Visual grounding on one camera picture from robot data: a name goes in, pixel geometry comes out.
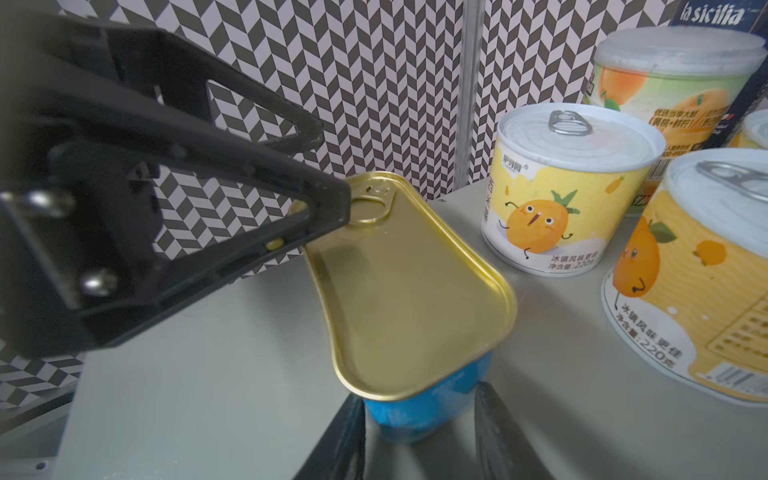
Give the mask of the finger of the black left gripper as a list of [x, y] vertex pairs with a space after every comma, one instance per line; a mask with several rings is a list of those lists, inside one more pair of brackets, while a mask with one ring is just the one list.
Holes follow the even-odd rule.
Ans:
[[296, 132], [207, 86], [213, 123], [122, 85], [113, 60], [1, 69], [1, 338], [112, 347], [345, 225], [349, 186], [260, 143]]
[[172, 32], [110, 23], [103, 28], [122, 85], [208, 123], [213, 116], [207, 86], [215, 83], [287, 120], [296, 132], [260, 144], [287, 155], [324, 143], [322, 121], [230, 64]]

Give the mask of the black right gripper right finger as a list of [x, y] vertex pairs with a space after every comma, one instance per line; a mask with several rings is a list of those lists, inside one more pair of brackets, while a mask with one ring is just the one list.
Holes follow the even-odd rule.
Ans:
[[475, 390], [474, 428], [482, 479], [553, 479], [489, 382]]

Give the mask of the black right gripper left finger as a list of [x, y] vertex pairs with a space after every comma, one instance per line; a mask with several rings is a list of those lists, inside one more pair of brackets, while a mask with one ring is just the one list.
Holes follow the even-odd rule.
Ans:
[[349, 394], [294, 480], [362, 480], [366, 456], [363, 400]]

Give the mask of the gold rectangular sardine tin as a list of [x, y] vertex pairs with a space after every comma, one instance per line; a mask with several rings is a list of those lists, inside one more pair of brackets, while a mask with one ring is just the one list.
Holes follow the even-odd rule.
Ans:
[[417, 442], [472, 405], [517, 297], [405, 178], [348, 185], [349, 223], [303, 249], [332, 364], [385, 439]]

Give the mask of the white lid can front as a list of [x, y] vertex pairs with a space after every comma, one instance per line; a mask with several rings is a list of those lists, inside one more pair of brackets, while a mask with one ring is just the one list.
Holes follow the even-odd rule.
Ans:
[[767, 403], [767, 153], [721, 148], [667, 168], [601, 287], [619, 336], [662, 374]]

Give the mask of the white lid can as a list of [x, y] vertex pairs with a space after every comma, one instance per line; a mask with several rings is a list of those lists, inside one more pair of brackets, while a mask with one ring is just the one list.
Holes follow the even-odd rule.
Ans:
[[759, 110], [747, 115], [739, 132], [728, 142], [728, 148], [768, 149], [768, 111]]
[[617, 30], [597, 46], [583, 103], [637, 118], [666, 141], [629, 215], [642, 213], [673, 160], [702, 149], [766, 57], [763, 38], [711, 27]]
[[591, 270], [665, 149], [656, 128], [602, 107], [541, 103], [507, 112], [491, 161], [484, 240], [531, 274]]
[[619, 336], [662, 374], [767, 403], [767, 153], [721, 148], [667, 168], [601, 287]]

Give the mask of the tomato can dark label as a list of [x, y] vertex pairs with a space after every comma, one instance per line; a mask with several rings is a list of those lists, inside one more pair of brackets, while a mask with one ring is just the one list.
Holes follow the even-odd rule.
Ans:
[[[671, 25], [711, 27], [740, 31], [767, 40], [767, 2], [765, 0], [681, 1]], [[738, 133], [741, 122], [753, 113], [767, 94], [767, 61], [746, 83], [729, 111], [704, 143], [705, 148], [726, 146]]]

